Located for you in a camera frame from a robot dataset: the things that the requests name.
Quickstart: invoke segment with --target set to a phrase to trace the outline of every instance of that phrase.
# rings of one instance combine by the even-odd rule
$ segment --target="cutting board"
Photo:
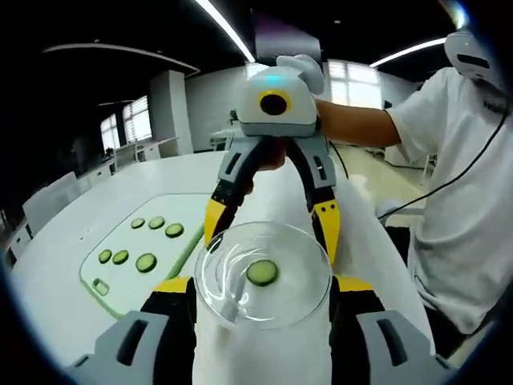
[[[128,311],[140,310],[153,289],[172,275],[192,276],[196,255],[204,244],[204,214],[210,195],[167,194],[150,199],[130,213],[119,225],[87,255],[80,267],[80,281],[90,294],[114,317],[121,318]],[[163,217],[159,229],[150,229],[154,217]],[[143,218],[144,225],[133,229],[131,222]],[[168,225],[180,223],[184,233],[167,237]],[[128,251],[128,259],[115,265],[111,259],[100,263],[99,254],[108,249],[114,254]],[[141,273],[135,267],[137,258],[145,253],[156,256],[156,267]]]

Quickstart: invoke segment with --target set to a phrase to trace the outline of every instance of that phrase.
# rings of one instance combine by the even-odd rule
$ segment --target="white t-shirt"
[[[387,111],[410,160],[438,155],[432,190],[476,157],[505,107],[501,96],[444,68]],[[464,334],[476,330],[513,278],[512,130],[508,116],[472,169],[427,198],[412,229],[408,269],[418,292]]]

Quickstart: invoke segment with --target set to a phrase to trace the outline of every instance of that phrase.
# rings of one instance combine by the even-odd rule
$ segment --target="cucumber slice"
[[[107,249],[107,250],[102,251],[98,256],[99,263],[103,264],[103,263],[109,262],[109,259],[111,259],[111,256],[112,256],[112,252],[110,250]]]
[[[176,238],[184,233],[184,227],[180,223],[173,223],[166,227],[165,233],[170,238]]]
[[[135,267],[141,273],[149,273],[155,266],[157,266],[157,258],[152,253],[145,253],[135,261]]]
[[[246,277],[253,285],[270,285],[278,278],[278,266],[269,259],[261,259],[249,265]]]
[[[147,225],[150,227],[150,229],[157,230],[157,229],[160,229],[162,226],[164,226],[165,221],[166,220],[163,219],[162,217],[155,217]]]
[[[143,227],[143,225],[144,225],[144,219],[143,218],[136,218],[130,224],[130,226],[133,229],[138,229],[139,227]]]
[[[128,251],[126,250],[121,250],[121,251],[118,251],[116,254],[114,254],[114,257],[112,257],[112,262],[115,264],[115,265],[121,265],[123,263],[125,263],[128,259]]]

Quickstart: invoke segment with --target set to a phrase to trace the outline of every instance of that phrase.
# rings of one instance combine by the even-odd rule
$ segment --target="white cabinet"
[[[109,164],[104,164],[87,174],[87,179],[89,180],[92,188],[110,177],[111,169]]]
[[[151,146],[144,147],[144,159],[148,160],[157,160],[160,159],[160,151],[158,144],[152,144]]]
[[[25,250],[26,245],[30,242],[29,232],[26,230],[26,223],[22,225],[22,227],[14,233],[10,244],[7,246],[7,249],[13,252],[16,259],[20,259],[23,255],[23,250]]]

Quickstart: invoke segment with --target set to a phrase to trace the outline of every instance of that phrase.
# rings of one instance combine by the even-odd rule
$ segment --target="person's arm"
[[[388,147],[401,143],[394,121],[384,110],[341,106],[317,100],[321,128],[330,140],[363,147]]]

